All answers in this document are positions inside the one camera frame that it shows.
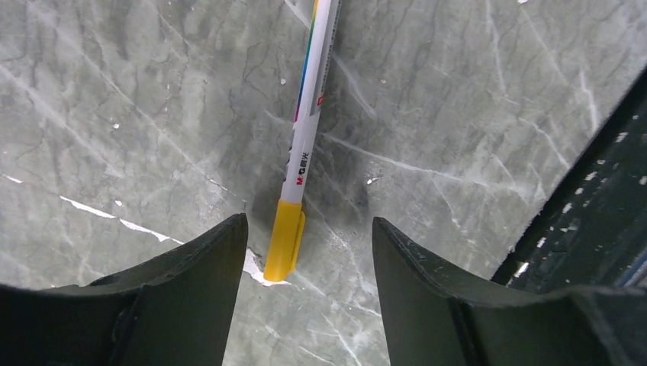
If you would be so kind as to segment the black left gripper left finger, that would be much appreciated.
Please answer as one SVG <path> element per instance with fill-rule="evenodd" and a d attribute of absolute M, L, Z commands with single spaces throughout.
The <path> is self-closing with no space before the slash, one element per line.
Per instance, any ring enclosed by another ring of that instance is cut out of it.
<path fill-rule="evenodd" d="M 86 286 L 1 287 L 3 365 L 219 365 L 248 239 L 243 213 Z"/>

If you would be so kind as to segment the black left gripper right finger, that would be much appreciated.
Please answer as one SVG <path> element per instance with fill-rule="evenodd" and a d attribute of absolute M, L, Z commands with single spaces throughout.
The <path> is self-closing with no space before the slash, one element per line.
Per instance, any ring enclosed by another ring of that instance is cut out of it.
<path fill-rule="evenodd" d="M 546 294 L 480 278 L 372 222 L 378 299 L 393 365 L 644 365 L 646 291 Z"/>

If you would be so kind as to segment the yellow marker cap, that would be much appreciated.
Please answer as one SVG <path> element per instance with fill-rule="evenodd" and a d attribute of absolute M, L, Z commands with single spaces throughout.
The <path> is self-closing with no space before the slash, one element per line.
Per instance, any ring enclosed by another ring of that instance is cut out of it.
<path fill-rule="evenodd" d="M 263 274 L 265 280 L 281 282 L 295 270 L 305 219 L 302 204 L 278 201 Z"/>

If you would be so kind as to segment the white whiteboard marker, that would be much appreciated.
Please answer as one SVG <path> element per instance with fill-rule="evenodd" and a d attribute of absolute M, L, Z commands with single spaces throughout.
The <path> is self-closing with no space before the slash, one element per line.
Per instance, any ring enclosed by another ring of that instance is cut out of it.
<path fill-rule="evenodd" d="M 327 75 L 336 36 L 340 3 L 316 1 L 310 22 L 285 179 L 280 201 L 301 205 L 311 165 L 314 138 L 325 99 Z"/>

